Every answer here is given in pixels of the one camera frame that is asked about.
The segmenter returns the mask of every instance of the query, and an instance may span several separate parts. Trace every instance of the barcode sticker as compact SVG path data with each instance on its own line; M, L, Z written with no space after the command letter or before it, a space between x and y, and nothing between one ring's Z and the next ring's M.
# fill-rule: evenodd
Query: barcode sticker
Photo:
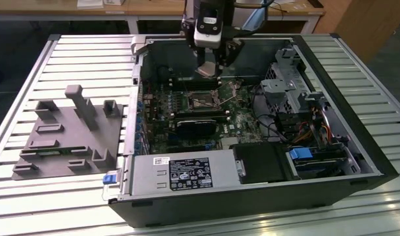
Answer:
M169 157L154 157L153 158L153 165L168 165Z

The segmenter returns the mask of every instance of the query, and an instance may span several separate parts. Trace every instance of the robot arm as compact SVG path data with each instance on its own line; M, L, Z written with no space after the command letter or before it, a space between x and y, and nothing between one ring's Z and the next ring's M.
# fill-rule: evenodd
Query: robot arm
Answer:
M185 0L181 29L197 55L197 71L202 76L217 77L221 74L244 46L244 41L233 38L254 34L265 23L253 31L232 27L234 7L266 9L272 2L264 0L262 4L245 4L234 0ZM205 61L205 48L213 51L214 63Z

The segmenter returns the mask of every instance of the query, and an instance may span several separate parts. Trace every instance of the sticker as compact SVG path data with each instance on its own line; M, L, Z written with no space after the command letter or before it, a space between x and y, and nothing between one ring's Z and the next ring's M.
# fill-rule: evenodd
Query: sticker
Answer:
M168 165L169 157L154 157L153 158L153 165Z
M172 191L213 187L208 157L168 162Z
M105 14L124 14L124 11L105 11Z

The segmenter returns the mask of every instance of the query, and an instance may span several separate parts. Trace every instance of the motherboard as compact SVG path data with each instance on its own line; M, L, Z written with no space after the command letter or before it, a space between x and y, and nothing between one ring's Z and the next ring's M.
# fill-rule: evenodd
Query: motherboard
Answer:
M252 86L242 80L173 77L168 84L144 86L144 94L152 154L221 150L262 141L250 113Z

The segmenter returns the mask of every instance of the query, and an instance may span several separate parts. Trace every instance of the floor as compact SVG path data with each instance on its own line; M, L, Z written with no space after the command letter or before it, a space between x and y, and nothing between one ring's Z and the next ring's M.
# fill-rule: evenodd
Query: floor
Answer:
M29 22L0 22L0 123L53 33L125 33L125 22L40 22L38 29ZM368 67L400 101L400 27Z

